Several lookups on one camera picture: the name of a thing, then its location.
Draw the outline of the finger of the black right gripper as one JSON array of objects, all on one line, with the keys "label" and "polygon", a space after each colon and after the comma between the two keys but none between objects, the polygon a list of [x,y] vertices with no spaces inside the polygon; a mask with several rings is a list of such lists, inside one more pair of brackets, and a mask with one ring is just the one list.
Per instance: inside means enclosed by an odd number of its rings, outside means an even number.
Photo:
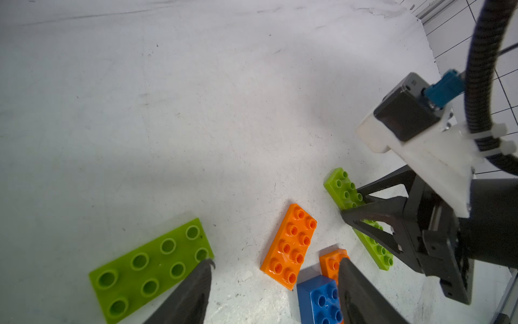
[{"label": "finger of the black right gripper", "polygon": [[364,197],[372,193],[377,193],[381,190],[388,189],[397,185],[403,185],[407,194],[410,194],[413,186],[416,173],[410,166],[403,166],[374,182],[371,182],[357,191]]},{"label": "finger of the black right gripper", "polygon": [[381,270],[389,270],[399,259],[421,273],[416,249],[403,222],[405,197],[351,197],[341,207],[341,217],[350,225]]}]

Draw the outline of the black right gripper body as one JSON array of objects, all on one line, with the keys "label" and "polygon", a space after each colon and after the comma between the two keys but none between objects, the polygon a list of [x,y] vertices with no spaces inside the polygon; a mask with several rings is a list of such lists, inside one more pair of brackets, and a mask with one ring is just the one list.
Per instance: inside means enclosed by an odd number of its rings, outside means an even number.
[{"label": "black right gripper body", "polygon": [[466,218],[415,174],[408,190],[402,260],[437,277],[447,298],[472,302],[475,261],[517,267],[516,179],[472,180]]}]

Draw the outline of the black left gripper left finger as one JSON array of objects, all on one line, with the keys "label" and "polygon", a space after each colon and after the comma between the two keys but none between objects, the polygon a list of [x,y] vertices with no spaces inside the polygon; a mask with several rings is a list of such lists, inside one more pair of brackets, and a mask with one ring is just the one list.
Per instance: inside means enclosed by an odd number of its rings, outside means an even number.
[{"label": "black left gripper left finger", "polygon": [[214,268],[212,259],[201,261],[144,323],[204,323]]}]

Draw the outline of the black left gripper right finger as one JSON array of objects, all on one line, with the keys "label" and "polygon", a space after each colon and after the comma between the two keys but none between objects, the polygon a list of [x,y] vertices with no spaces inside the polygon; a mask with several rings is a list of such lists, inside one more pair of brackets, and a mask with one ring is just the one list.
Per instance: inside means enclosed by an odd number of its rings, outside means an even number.
[{"label": "black left gripper right finger", "polygon": [[347,258],[339,266],[338,291],[344,323],[408,323]]}]

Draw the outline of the blue lego brick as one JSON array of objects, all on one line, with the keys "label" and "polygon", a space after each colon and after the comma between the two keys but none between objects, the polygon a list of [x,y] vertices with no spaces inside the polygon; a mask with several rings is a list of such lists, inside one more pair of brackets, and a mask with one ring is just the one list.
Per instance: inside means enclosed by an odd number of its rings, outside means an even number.
[{"label": "blue lego brick", "polygon": [[343,323],[336,281],[318,275],[297,284],[301,323]]}]

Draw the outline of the orange lego plate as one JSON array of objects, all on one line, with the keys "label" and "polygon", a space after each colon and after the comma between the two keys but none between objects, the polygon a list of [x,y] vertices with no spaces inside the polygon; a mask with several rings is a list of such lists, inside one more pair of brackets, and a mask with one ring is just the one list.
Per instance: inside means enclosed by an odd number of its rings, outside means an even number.
[{"label": "orange lego plate", "polygon": [[345,249],[338,248],[337,250],[327,253],[319,257],[321,273],[323,276],[333,279],[339,283],[339,267],[342,259],[349,259],[348,253]]},{"label": "orange lego plate", "polygon": [[317,221],[309,213],[301,206],[291,204],[260,270],[293,290],[316,228]]}]

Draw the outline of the green lego plate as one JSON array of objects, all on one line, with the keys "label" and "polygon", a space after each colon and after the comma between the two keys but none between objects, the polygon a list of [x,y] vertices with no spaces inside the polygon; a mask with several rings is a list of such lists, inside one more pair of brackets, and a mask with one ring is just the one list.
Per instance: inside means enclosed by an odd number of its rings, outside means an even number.
[{"label": "green lego plate", "polygon": [[118,323],[186,279],[214,253],[195,218],[91,271],[89,278],[107,323]]},{"label": "green lego plate", "polygon": [[[341,167],[334,169],[324,182],[324,187],[340,211],[365,205],[364,197]],[[353,229],[364,248],[380,270],[388,271],[394,264],[393,255],[373,238]]]}]

